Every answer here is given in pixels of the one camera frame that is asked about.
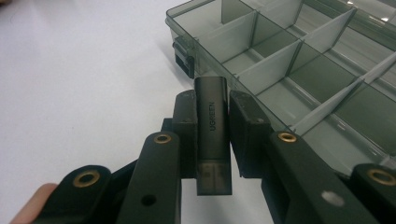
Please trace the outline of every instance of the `white table surface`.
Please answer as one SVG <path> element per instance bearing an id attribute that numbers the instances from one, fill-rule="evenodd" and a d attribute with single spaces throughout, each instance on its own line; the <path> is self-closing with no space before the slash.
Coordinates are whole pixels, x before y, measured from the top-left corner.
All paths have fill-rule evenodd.
<path id="1" fill-rule="evenodd" d="M 145 138 L 192 88 L 174 62 L 173 1 L 18 1 L 0 8 L 0 223 L 44 183 L 138 158 Z M 197 197 L 183 180 L 182 223 L 272 223 L 260 180 Z"/>

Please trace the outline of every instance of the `gray plastic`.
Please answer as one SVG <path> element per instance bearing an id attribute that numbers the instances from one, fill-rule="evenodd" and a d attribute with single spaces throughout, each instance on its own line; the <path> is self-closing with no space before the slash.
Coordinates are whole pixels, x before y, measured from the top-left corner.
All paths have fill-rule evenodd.
<path id="1" fill-rule="evenodd" d="M 301 135 L 333 169 L 394 164 L 391 24 L 324 0 L 191 1 L 166 23 L 187 43 L 196 77 L 226 77 L 252 94 L 275 130 Z"/>

